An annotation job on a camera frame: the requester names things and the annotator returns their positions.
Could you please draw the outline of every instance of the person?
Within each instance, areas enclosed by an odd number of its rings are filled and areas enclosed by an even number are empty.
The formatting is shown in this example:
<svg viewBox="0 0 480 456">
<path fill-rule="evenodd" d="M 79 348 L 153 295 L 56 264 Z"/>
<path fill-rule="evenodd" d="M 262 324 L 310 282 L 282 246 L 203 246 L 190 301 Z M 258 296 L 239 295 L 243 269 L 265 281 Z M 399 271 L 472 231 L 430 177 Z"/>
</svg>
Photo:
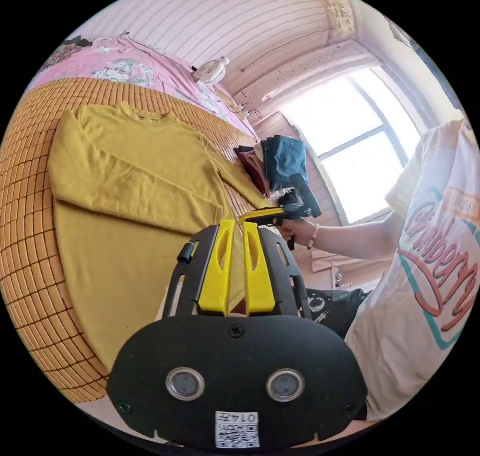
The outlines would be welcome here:
<svg viewBox="0 0 480 456">
<path fill-rule="evenodd" d="M 279 229 L 302 246 L 392 260 L 373 292 L 355 302 L 351 320 L 346 315 L 344 339 L 368 397 L 365 420 L 334 439 L 407 404 L 445 361 L 472 310 L 480 284 L 480 150 L 468 119 L 428 131 L 385 200 L 391 213 L 380 222 L 321 227 L 285 220 Z"/>
</svg>

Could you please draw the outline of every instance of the red cloth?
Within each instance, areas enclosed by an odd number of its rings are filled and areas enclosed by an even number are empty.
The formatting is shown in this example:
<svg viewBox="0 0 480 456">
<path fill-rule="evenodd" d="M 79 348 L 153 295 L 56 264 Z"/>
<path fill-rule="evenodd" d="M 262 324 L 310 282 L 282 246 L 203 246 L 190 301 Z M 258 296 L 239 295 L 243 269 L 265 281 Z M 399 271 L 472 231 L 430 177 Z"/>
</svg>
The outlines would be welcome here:
<svg viewBox="0 0 480 456">
<path fill-rule="evenodd" d="M 255 155 L 255 151 L 239 152 L 237 155 L 253 184 L 266 198 L 270 198 L 270 184 L 265 179 L 263 164 Z"/>
</svg>

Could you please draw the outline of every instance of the screw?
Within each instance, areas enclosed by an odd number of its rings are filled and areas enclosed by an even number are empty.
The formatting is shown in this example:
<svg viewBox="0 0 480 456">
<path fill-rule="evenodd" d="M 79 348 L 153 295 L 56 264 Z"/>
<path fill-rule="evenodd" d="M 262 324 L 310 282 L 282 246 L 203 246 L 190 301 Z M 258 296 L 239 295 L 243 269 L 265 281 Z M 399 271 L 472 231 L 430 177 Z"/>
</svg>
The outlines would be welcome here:
<svg viewBox="0 0 480 456">
<path fill-rule="evenodd" d="M 239 324 L 233 324 L 228 328 L 228 335 L 232 338 L 241 338 L 245 333 L 245 330 Z"/>
<path fill-rule="evenodd" d="M 118 405 L 118 409 L 124 414 L 124 415 L 129 415 L 132 412 L 132 407 L 126 403 L 125 401 L 122 401 Z"/>
<path fill-rule="evenodd" d="M 351 404 L 348 404 L 347 406 L 345 406 L 343 408 L 343 411 L 341 412 L 341 415 L 344 418 L 349 418 L 352 415 L 353 412 L 354 412 L 354 407 Z"/>
</svg>

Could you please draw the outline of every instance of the bracelet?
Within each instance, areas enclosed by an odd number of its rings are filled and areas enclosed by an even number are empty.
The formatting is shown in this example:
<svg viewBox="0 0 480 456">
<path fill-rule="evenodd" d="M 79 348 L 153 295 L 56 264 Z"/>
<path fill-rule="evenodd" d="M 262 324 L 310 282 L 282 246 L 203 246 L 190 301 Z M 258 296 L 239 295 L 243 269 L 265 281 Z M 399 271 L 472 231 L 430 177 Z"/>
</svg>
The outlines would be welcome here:
<svg viewBox="0 0 480 456">
<path fill-rule="evenodd" d="M 310 242 L 308 243 L 307 249 L 309 249 L 309 250 L 312 249 L 312 247 L 314 245 L 314 242 L 317 239 L 317 234 L 319 233 L 319 229 L 320 229 L 320 225 L 316 224 L 315 225 L 315 232 L 313 233 L 313 236 L 312 236 Z"/>
</svg>

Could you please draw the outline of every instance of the sunlight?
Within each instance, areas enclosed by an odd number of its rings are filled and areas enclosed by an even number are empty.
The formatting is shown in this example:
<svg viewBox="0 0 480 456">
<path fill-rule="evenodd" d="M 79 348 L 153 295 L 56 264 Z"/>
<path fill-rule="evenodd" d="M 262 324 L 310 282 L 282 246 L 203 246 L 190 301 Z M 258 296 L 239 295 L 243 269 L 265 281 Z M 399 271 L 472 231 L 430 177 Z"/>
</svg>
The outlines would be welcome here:
<svg viewBox="0 0 480 456">
<path fill-rule="evenodd" d="M 384 132 L 329 157 L 322 164 L 351 224 L 388 207 L 385 196 L 403 170 Z"/>
<path fill-rule="evenodd" d="M 282 108 L 317 156 L 378 128 L 382 121 L 347 79 L 321 84 Z"/>
<path fill-rule="evenodd" d="M 402 173 L 388 131 L 394 131 L 408 159 L 415 153 L 420 134 L 399 100 L 371 69 L 349 76 L 374 101 L 376 110 L 348 77 L 340 77 L 310 90 L 281 112 L 298 127 L 317 157 L 325 155 L 321 164 L 348 222 L 355 223 L 388 208 L 386 193 Z M 383 131 L 327 154 L 376 129 Z"/>
</svg>

